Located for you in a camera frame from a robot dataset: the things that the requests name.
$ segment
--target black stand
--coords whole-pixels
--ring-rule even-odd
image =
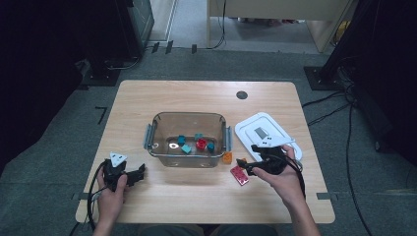
[[[337,70],[339,67],[351,63],[352,59],[362,55],[366,50],[367,45],[361,42],[367,40],[363,35],[368,35],[366,30],[369,30],[361,26],[361,24],[363,25],[361,19],[369,14],[365,10],[372,2],[374,1],[359,1],[349,27],[323,67],[304,67],[312,90],[344,90]]]

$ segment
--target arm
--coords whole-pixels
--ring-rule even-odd
[[[98,211],[100,216],[92,235],[110,235],[111,230],[116,223],[117,217],[122,210],[124,192],[128,188],[126,186],[127,180],[128,176],[124,174],[120,176],[115,192],[112,192],[109,189],[105,189],[101,192],[101,195],[98,198]],[[98,172],[97,182],[99,189],[105,187],[102,168]]]
[[[294,149],[292,147],[283,146],[282,148],[286,151],[289,158],[294,158]],[[295,170],[290,166],[286,166],[279,175],[268,174],[263,169],[257,167],[253,171],[259,178],[268,182],[282,198],[291,215],[296,235],[320,235],[319,228],[304,199]]]

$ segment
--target fingers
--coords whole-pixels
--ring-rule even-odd
[[[103,167],[101,166],[101,168],[98,170],[98,174],[97,174],[97,183],[98,183],[98,188],[102,189],[104,188],[105,184],[104,184],[104,179],[103,179]]]
[[[295,153],[294,153],[294,148],[293,148],[293,147],[288,146],[288,145],[283,145],[283,146],[282,146],[282,149],[283,149],[283,150],[285,150],[286,155],[287,155],[288,157],[290,157],[291,159],[294,159],[294,157],[295,157]]]
[[[119,180],[117,181],[117,189],[116,189],[116,195],[123,198],[123,192],[125,192],[125,187],[128,182],[128,176],[122,175],[119,177]]]

